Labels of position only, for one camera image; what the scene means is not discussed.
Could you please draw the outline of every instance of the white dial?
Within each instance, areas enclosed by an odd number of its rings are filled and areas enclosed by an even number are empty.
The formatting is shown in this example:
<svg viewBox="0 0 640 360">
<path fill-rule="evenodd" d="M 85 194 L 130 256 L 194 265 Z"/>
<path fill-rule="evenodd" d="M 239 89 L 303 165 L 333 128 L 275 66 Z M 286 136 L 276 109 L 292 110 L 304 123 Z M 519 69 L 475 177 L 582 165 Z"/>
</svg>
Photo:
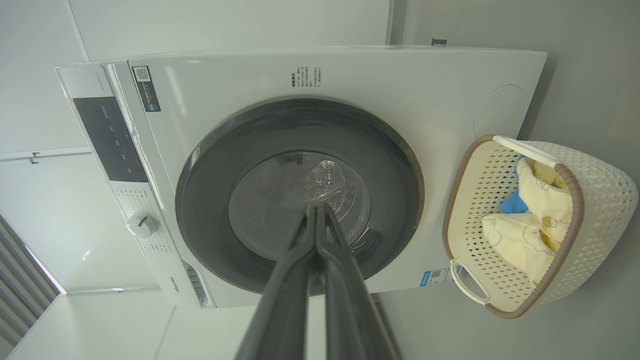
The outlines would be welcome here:
<svg viewBox="0 0 640 360">
<path fill-rule="evenodd" d="M 157 228 L 158 223 L 156 220 L 142 212 L 133 213 L 133 215 L 127 219 L 127 229 L 139 238 L 148 238 Z"/>
</svg>

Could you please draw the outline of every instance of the floor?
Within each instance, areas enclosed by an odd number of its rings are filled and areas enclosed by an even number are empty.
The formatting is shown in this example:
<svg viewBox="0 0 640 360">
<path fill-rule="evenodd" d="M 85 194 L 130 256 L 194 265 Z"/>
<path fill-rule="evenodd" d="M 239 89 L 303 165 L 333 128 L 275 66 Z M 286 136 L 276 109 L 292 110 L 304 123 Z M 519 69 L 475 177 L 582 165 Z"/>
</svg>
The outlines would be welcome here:
<svg viewBox="0 0 640 360">
<path fill-rule="evenodd" d="M 549 54 L 520 138 L 560 143 L 640 184 L 640 2 L 396 0 L 392 42 Z M 640 211 L 574 294 L 501 320 L 453 284 L 382 293 L 405 360 L 637 358 Z"/>
</svg>

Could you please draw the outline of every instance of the basket handle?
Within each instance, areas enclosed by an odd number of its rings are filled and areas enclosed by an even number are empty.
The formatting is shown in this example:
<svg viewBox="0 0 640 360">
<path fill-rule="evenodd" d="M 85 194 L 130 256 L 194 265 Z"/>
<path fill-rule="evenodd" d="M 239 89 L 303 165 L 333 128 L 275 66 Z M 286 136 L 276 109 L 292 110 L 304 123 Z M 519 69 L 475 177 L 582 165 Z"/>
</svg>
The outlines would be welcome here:
<svg viewBox="0 0 640 360">
<path fill-rule="evenodd" d="M 536 160 L 539 163 L 548 165 L 551 168 L 555 168 L 557 164 L 560 164 L 560 160 L 558 160 L 556 157 L 540 149 L 537 149 L 529 145 L 528 143 L 524 143 L 519 140 L 515 140 L 515 139 L 508 138 L 506 136 L 501 136 L 501 135 L 494 136 L 493 141 L 513 151 L 519 152 L 520 154 L 528 158 Z"/>
<path fill-rule="evenodd" d="M 456 271 L 456 266 L 458 265 L 465 268 L 465 270 L 469 273 L 469 275 L 471 275 L 471 278 L 473 278 L 476 284 L 480 286 L 480 289 L 482 289 L 482 291 L 486 295 L 486 298 L 483 299 L 477 296 L 476 294 L 472 293 L 471 290 L 469 290 L 469 288 L 466 285 L 464 285 L 464 283 L 462 283 L 462 280 L 460 280 L 460 277 L 458 276 L 458 272 Z M 451 259 L 450 274 L 453 277 L 453 281 L 456 283 L 456 285 L 458 285 L 458 288 L 460 289 L 460 291 L 462 291 L 471 300 L 477 302 L 480 305 L 486 305 L 491 302 L 491 295 L 489 295 L 489 293 L 485 290 L 484 286 L 482 286 L 482 284 L 478 281 L 478 279 L 476 279 L 475 275 L 471 271 L 469 271 L 469 269 L 465 266 L 463 262 L 461 262 L 461 259 Z"/>
</svg>

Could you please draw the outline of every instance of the qr code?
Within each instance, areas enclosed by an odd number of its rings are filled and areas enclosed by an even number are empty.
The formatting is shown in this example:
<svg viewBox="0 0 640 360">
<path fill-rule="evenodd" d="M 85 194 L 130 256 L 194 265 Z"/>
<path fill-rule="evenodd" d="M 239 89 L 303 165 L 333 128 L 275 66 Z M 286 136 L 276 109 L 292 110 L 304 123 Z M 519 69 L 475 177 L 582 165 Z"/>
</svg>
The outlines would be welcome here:
<svg viewBox="0 0 640 360">
<path fill-rule="evenodd" d="M 133 73 L 136 76 L 136 81 L 138 82 L 151 81 L 149 69 L 146 66 L 133 67 Z"/>
</svg>

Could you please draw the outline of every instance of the brown basket rim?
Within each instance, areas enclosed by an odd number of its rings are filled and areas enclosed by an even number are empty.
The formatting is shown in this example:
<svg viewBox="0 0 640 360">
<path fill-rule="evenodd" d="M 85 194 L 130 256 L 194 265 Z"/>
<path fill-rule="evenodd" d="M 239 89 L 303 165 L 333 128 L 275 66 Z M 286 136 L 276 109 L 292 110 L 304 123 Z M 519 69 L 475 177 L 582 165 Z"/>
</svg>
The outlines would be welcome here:
<svg viewBox="0 0 640 360">
<path fill-rule="evenodd" d="M 444 223 L 442 225 L 442 242 L 444 244 L 444 249 L 447 253 L 447 257 L 449 260 L 454 259 L 453 253 L 451 252 L 451 248 L 449 247 L 449 223 L 451 222 L 451 212 L 453 211 L 453 206 L 456 202 L 456 196 L 458 194 L 458 190 L 460 189 L 460 183 L 462 182 L 462 177 L 467 169 L 467 165 L 469 160 L 471 159 L 471 155 L 473 155 L 474 151 L 482 144 L 486 142 L 493 141 L 493 137 L 495 135 L 486 135 L 478 138 L 474 143 L 469 146 L 467 151 L 465 152 L 464 157 L 462 158 L 462 162 L 460 163 L 460 167 L 458 168 L 458 172 L 456 173 L 456 177 L 453 181 L 453 186 L 451 188 L 451 193 L 449 194 L 449 201 L 447 202 L 447 210 L 444 215 Z M 564 236 L 562 245 L 560 249 L 551 262 L 549 269 L 542 277 L 542 280 L 538 285 L 533 289 L 533 291 L 529 294 L 529 296 L 518 306 L 514 311 L 503 311 L 498 309 L 497 307 L 491 305 L 490 303 L 485 305 L 484 307 L 491 311 L 494 315 L 499 316 L 505 319 L 515 319 L 522 316 L 524 313 L 529 310 L 533 304 L 538 301 L 538 299 L 542 296 L 545 290 L 549 287 L 551 282 L 556 277 L 558 271 L 562 267 L 566 257 L 569 255 L 569 251 L 573 246 L 573 243 L 580 231 L 580 227 L 582 226 L 582 221 L 584 219 L 584 196 L 582 195 L 582 188 L 578 182 L 578 179 L 574 176 L 574 174 L 569 170 L 569 168 L 562 163 L 554 166 L 556 172 L 562 177 L 562 179 L 566 182 L 567 187 L 569 187 L 569 193 L 572 199 L 572 216 L 571 222 L 569 223 L 569 228 L 567 229 L 566 235 Z"/>
</svg>

